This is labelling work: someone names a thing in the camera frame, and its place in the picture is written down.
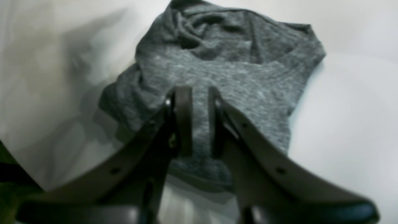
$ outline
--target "white backdrop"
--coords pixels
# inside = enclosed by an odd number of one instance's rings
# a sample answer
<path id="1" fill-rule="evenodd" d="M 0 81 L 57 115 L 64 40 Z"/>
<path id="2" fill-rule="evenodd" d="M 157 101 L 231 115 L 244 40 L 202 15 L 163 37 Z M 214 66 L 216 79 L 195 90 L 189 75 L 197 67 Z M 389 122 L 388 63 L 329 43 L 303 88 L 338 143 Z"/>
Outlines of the white backdrop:
<path id="1" fill-rule="evenodd" d="M 292 117 L 289 155 L 372 198 L 380 223 L 397 223 L 398 2 L 211 2 L 312 24 L 328 55 Z M 72 180 L 120 148 L 116 123 L 97 109 L 98 97 L 133 62 L 136 44 L 168 3 L 0 0 L 0 139 L 44 189 Z M 211 202 L 172 179 L 159 214 L 165 223 L 176 223 L 166 212 L 178 210 L 176 203 L 192 223 L 199 221 L 191 208 L 207 212 L 213 223 L 236 218 L 233 198 Z"/>

